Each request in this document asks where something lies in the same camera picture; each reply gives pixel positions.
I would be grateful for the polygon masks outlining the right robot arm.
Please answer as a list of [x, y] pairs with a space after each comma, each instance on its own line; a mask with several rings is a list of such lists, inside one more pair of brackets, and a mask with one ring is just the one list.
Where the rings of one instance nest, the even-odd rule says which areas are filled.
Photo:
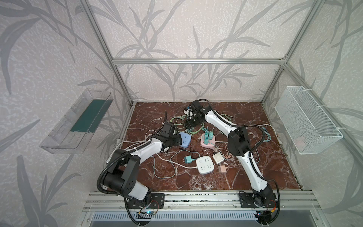
[[[190, 130], [202, 123], [209, 123], [218, 128], [228, 138], [227, 147], [229, 152], [237, 157], [242, 164], [252, 188], [252, 202], [258, 207], [265, 207], [274, 198], [274, 193], [268, 180], [262, 176], [253, 156], [252, 151], [260, 146], [265, 137], [264, 130], [258, 125], [236, 125], [220, 115], [210, 104], [204, 107], [202, 99], [190, 103], [184, 113], [187, 115], [184, 125]], [[262, 139], [254, 146], [251, 146], [247, 128], [254, 127], [262, 132]]]

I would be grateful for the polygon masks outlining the blue power strip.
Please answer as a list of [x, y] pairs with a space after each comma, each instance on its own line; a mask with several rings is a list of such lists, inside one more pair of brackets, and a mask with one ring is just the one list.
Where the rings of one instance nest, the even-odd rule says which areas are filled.
[[189, 147], [192, 140], [192, 136], [185, 132], [180, 132], [179, 135], [181, 137], [181, 144], [179, 146], [182, 148]]

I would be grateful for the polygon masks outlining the pink charger plug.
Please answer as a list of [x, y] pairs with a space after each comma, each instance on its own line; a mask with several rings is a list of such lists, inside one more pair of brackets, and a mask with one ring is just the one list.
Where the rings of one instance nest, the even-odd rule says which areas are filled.
[[225, 165], [219, 165], [218, 171], [219, 171], [219, 173], [225, 174], [227, 172], [227, 168]]

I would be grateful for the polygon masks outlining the white charger plug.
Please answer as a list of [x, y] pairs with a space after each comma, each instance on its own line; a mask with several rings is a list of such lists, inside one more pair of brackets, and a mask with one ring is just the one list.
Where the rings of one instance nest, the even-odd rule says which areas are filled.
[[224, 161], [225, 161], [224, 156], [223, 156], [220, 152], [218, 152], [218, 153], [214, 154], [214, 155], [212, 156], [212, 158], [214, 159], [214, 161], [215, 161], [215, 163], [216, 163], [217, 165], [219, 165], [219, 164], [221, 164], [222, 162], [224, 162]]

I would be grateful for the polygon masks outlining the pink power strip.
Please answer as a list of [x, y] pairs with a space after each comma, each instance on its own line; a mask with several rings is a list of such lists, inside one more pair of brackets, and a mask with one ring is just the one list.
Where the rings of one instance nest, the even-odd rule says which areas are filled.
[[212, 139], [209, 139], [209, 137], [205, 137], [205, 134], [201, 135], [200, 138], [200, 145], [203, 148], [214, 148], [215, 147], [215, 143], [216, 143], [216, 137], [213, 136]]

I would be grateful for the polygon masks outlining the white power strip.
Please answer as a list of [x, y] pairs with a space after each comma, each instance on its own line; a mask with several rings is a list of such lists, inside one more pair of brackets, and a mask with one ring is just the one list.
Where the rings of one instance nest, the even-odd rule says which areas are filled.
[[199, 174], [206, 175], [214, 171], [214, 163], [210, 156], [203, 156], [196, 159]]

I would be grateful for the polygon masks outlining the teal charger plug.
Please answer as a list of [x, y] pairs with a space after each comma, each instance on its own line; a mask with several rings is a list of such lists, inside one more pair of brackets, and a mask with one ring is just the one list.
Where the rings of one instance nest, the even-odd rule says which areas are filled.
[[195, 160], [196, 159], [192, 158], [192, 156], [190, 156], [190, 155], [184, 157], [185, 164], [190, 164], [190, 163], [194, 162]]

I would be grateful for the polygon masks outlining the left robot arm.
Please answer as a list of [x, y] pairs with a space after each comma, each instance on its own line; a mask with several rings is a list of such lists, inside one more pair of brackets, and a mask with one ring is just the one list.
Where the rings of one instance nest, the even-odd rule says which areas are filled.
[[98, 191], [121, 195], [126, 199], [149, 199], [151, 190], [137, 181], [140, 165], [153, 155], [181, 143], [182, 138], [176, 132], [176, 126], [173, 123], [164, 123], [142, 144], [129, 149], [117, 149], [97, 179]]

